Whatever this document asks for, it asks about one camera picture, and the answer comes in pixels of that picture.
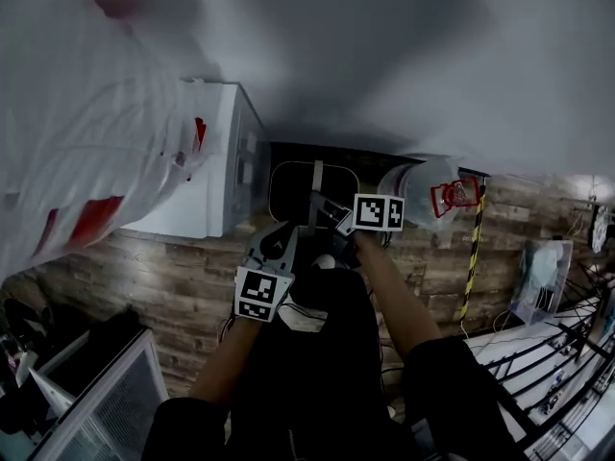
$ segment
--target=caution tape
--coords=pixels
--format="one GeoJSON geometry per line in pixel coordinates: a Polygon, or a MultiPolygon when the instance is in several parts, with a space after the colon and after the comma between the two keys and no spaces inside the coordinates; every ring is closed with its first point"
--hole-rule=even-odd
{"type": "Polygon", "coordinates": [[[470,270],[468,272],[468,282],[465,285],[465,295],[463,296],[463,306],[461,307],[461,317],[459,321],[463,321],[468,313],[468,302],[470,302],[470,294],[472,293],[472,285],[474,284],[474,271],[477,266],[477,258],[479,256],[480,243],[480,228],[482,227],[482,213],[484,212],[484,192],[486,188],[486,179],[483,179],[480,185],[480,202],[477,206],[477,218],[474,222],[474,232],[472,233],[472,253],[470,254],[470,270]]]}

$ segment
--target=white plastic bag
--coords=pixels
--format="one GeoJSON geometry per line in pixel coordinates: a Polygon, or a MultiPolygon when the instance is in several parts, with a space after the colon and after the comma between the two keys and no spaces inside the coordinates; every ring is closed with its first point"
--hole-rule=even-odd
{"type": "Polygon", "coordinates": [[[14,9],[0,39],[0,283],[140,219],[205,160],[217,105],[93,0],[14,9]]]}
{"type": "Polygon", "coordinates": [[[384,175],[378,192],[406,199],[404,218],[422,229],[442,231],[455,219],[457,210],[436,216],[431,189],[458,179],[458,166],[452,159],[436,158],[422,164],[394,167],[384,175]]]}

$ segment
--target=wood panel wall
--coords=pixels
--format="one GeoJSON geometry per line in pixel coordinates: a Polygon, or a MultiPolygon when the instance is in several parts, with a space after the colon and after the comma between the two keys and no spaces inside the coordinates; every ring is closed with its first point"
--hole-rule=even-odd
{"type": "MultiPolygon", "coordinates": [[[[465,322],[468,332],[490,328],[506,310],[525,241],[566,236],[579,214],[588,227],[591,210],[583,204],[545,196],[537,185],[489,180],[474,292],[465,322]]],[[[462,209],[443,233],[407,227],[388,249],[410,290],[447,335],[460,334],[458,319],[474,219],[475,209],[470,207],[462,209]]],[[[229,236],[204,240],[118,230],[78,254],[8,279],[3,296],[37,306],[44,294],[54,302],[74,305],[92,320],[107,319],[131,306],[156,335],[171,396],[184,395],[215,349],[217,332],[230,314],[234,272],[247,241],[267,223],[268,217],[255,217],[229,236]]],[[[576,235],[575,258],[589,262],[594,257],[586,248],[586,237],[586,230],[576,235]]],[[[608,256],[602,255],[599,262],[608,256]]],[[[573,273],[579,281],[584,278],[573,273]]],[[[401,366],[382,315],[377,315],[383,367],[401,366]]],[[[384,376],[392,394],[400,378],[397,372],[384,376]]]]}

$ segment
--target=wire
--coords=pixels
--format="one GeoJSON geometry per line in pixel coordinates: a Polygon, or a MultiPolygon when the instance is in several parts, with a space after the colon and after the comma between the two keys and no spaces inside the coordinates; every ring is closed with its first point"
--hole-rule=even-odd
{"type": "Polygon", "coordinates": [[[383,371],[381,371],[381,376],[383,374],[390,373],[393,371],[402,371],[403,369],[404,369],[403,367],[390,367],[389,369],[384,369],[383,371]]]}
{"type": "Polygon", "coordinates": [[[217,336],[217,340],[218,340],[218,345],[220,345],[222,340],[224,340],[224,335],[229,330],[229,328],[233,325],[233,322],[234,322],[234,316],[232,314],[224,322],[224,326],[222,327],[222,332],[221,333],[216,332],[216,336],[217,336]]]}
{"type": "Polygon", "coordinates": [[[382,349],[382,340],[381,340],[381,331],[380,331],[380,327],[377,331],[377,335],[378,335],[378,350],[381,352],[381,390],[384,393],[384,381],[382,380],[382,364],[384,363],[384,350],[382,349]]]}
{"type": "MultiPolygon", "coordinates": [[[[595,202],[597,200],[597,198],[596,198],[596,186],[597,186],[596,185],[596,175],[593,175],[592,176],[592,187],[589,190],[589,194],[587,195],[587,200],[589,202],[595,202]]],[[[585,213],[584,209],[579,211],[578,216],[575,219],[575,222],[573,222],[573,225],[568,229],[568,232],[566,232],[566,235],[569,235],[570,232],[573,231],[573,229],[577,225],[577,222],[578,222],[579,219],[580,219],[580,226],[579,226],[578,230],[574,234],[572,234],[570,237],[571,238],[576,237],[583,230],[583,222],[584,222],[584,220],[581,217],[584,215],[584,213],[585,213]]]]}
{"type": "MultiPolygon", "coordinates": [[[[581,318],[583,317],[589,317],[591,316],[591,314],[585,314],[585,316],[581,316],[581,318]]],[[[555,318],[577,318],[578,316],[575,316],[574,314],[571,314],[570,316],[554,316],[555,318]]]]}
{"type": "Polygon", "coordinates": [[[391,239],[393,238],[393,232],[388,232],[384,237],[384,244],[382,245],[383,249],[388,248],[388,245],[391,244],[391,239]]]}
{"type": "Polygon", "coordinates": [[[508,323],[508,319],[510,318],[511,314],[510,311],[508,309],[505,309],[504,311],[502,311],[500,314],[498,314],[496,316],[496,319],[493,320],[493,334],[491,335],[491,338],[489,339],[489,341],[487,343],[485,343],[482,347],[482,349],[479,350],[479,352],[474,355],[474,358],[478,357],[482,351],[484,349],[486,349],[489,345],[491,345],[493,343],[493,340],[495,340],[496,336],[498,333],[502,332],[502,330],[504,329],[504,327],[506,326],[506,323],[508,323]],[[502,316],[505,312],[508,313],[508,315],[506,316],[506,319],[504,320],[504,324],[502,325],[502,327],[500,328],[500,331],[496,330],[496,323],[498,322],[498,319],[500,319],[500,316],[502,316]]]}
{"type": "MultiPolygon", "coordinates": [[[[525,338],[513,338],[512,340],[500,340],[499,342],[493,342],[491,345],[496,345],[497,343],[517,342],[517,341],[523,341],[523,340],[537,340],[538,338],[555,338],[556,336],[557,336],[556,334],[548,334],[544,336],[526,336],[525,338]]],[[[483,347],[483,345],[476,345],[475,347],[470,347],[470,350],[477,349],[478,347],[483,347]]]]}
{"type": "Polygon", "coordinates": [[[306,316],[307,318],[311,318],[311,319],[317,319],[318,321],[327,321],[326,318],[321,318],[320,316],[314,316],[312,314],[309,314],[307,312],[305,312],[303,309],[297,307],[296,305],[292,304],[292,303],[283,303],[282,307],[284,307],[285,305],[287,305],[288,307],[290,307],[291,309],[293,309],[294,311],[297,311],[299,314],[303,314],[304,316],[306,316]]]}
{"type": "Polygon", "coordinates": [[[470,337],[468,336],[468,332],[463,327],[463,321],[459,321],[459,326],[461,327],[461,331],[463,331],[463,334],[465,335],[465,339],[470,341],[470,337]]]}

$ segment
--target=black pants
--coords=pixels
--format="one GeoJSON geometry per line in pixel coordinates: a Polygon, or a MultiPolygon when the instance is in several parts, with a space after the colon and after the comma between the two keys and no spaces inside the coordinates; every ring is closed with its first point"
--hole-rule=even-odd
{"type": "Polygon", "coordinates": [[[357,433],[357,426],[373,435],[388,414],[378,324],[362,278],[313,268],[297,277],[290,294],[296,303],[327,311],[327,322],[318,333],[293,331],[279,316],[263,327],[238,385],[233,436],[255,422],[299,435],[357,433]]]}

